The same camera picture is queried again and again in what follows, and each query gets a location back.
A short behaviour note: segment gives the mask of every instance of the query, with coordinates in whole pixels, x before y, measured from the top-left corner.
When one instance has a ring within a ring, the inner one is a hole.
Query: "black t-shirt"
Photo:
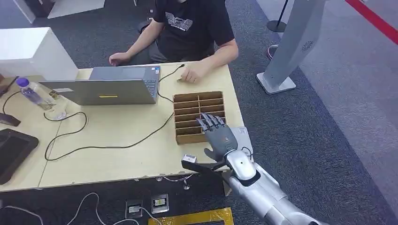
[[[234,39],[224,0],[157,0],[154,20],[165,23],[157,44],[170,60],[198,55]]]

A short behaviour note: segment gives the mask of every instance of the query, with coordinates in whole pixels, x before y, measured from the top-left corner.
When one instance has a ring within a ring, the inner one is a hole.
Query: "laptop keyboard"
[[[154,96],[156,91],[156,80],[144,80],[144,83],[151,95]]]

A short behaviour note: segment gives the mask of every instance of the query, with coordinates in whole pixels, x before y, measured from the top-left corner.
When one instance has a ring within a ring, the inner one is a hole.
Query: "robotic arm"
[[[215,170],[227,165],[231,176],[224,180],[256,213],[270,225],[327,225],[307,215],[288,200],[287,195],[276,181],[260,165],[249,160],[238,150],[238,143],[231,129],[220,117],[202,113],[196,119],[213,151],[205,149],[205,154],[216,163],[200,164],[189,157],[181,160],[183,168],[199,173],[216,174]]]

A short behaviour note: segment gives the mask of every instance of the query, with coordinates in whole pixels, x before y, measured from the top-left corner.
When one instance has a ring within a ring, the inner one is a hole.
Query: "white stand base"
[[[262,85],[265,92],[269,95],[296,88],[296,84],[290,79],[290,77],[287,77],[286,80],[281,85],[277,87],[271,87],[268,84],[268,82],[264,79],[264,73],[259,73],[256,76],[257,80]]]

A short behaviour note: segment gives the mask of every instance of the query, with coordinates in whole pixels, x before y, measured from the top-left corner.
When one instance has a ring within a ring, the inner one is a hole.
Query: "man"
[[[212,54],[209,49],[213,50],[214,42],[219,49]],[[149,60],[142,61],[143,54],[149,54]],[[130,60],[131,64],[197,61],[181,75],[182,81],[197,83],[212,69],[237,56],[224,0],[157,0],[155,16],[148,27],[127,52],[111,55],[109,63],[118,66]]]

